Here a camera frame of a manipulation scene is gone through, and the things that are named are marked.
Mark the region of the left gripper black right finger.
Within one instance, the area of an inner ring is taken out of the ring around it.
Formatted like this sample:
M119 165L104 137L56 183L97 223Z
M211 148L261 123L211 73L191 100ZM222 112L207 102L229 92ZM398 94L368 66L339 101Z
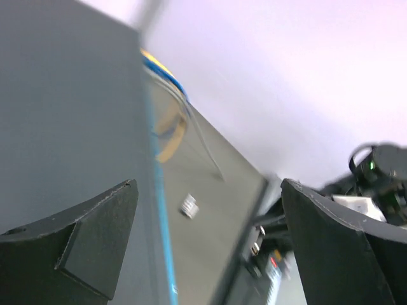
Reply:
M406 230L291 179L282 204L308 304L406 304Z

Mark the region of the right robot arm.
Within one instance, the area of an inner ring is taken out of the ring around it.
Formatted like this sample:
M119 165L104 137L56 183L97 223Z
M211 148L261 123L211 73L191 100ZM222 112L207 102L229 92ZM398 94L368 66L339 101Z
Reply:
M289 252L299 262L355 269L356 248L363 241L365 257L376 259L388 283L406 287L406 149L376 144L350 173L320 190L284 179L281 193L253 225L259 230L246 266L261 276L267 264L279 267Z

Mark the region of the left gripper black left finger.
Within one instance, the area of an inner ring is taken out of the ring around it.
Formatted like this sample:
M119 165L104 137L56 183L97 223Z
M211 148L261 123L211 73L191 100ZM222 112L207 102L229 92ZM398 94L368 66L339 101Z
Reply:
M1 304L107 304L114 297L139 192L126 180L1 235Z

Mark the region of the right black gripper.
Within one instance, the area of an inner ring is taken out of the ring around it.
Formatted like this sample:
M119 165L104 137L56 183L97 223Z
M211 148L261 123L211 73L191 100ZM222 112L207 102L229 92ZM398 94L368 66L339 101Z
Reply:
M254 241L251 242L247 268L259 278L279 270L289 277L291 264L289 256L293 253L293 242L287 226L282 198L267 209L263 215L256 216L252 222Z

